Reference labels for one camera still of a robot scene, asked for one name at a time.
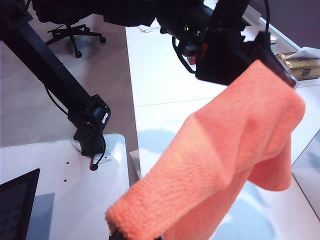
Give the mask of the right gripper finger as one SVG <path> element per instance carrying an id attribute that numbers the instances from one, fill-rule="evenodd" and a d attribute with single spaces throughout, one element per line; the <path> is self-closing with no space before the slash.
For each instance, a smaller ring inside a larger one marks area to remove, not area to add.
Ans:
<path id="1" fill-rule="evenodd" d="M 125 235 L 117 228 L 108 236 L 108 240 L 127 240 Z"/>

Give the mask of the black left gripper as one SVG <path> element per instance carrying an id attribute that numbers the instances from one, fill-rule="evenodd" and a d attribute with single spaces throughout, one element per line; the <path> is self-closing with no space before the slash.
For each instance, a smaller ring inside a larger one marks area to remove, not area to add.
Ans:
<path id="1" fill-rule="evenodd" d="M 201 50 L 196 57 L 196 78 L 230 85 L 252 63 L 244 51 L 239 30 L 250 24 L 243 19 L 249 0 L 219 0 L 209 20 Z M 260 60 L 278 77 L 294 88 L 296 81 L 271 50 L 271 34 L 260 31 L 253 41 L 251 59 Z"/>

